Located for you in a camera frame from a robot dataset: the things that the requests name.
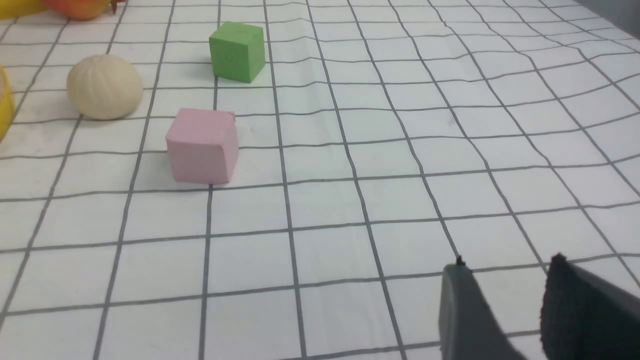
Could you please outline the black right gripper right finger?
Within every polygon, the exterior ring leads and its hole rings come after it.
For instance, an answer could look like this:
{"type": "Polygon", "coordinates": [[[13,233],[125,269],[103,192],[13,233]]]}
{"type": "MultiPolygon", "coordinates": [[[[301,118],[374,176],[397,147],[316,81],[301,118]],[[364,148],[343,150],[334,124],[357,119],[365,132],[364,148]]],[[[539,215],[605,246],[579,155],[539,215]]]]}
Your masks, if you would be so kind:
{"type": "Polygon", "coordinates": [[[637,360],[640,299],[558,253],[547,273],[540,333],[549,360],[637,360]]]}

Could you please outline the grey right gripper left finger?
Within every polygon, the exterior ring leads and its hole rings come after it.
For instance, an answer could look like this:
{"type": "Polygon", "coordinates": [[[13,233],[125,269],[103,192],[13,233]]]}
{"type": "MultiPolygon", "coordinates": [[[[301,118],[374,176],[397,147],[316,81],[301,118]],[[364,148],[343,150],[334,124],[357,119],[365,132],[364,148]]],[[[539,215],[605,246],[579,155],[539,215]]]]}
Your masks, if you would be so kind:
{"type": "Polygon", "coordinates": [[[438,315],[443,360],[523,360],[496,321],[462,256],[442,272],[438,315]]]}

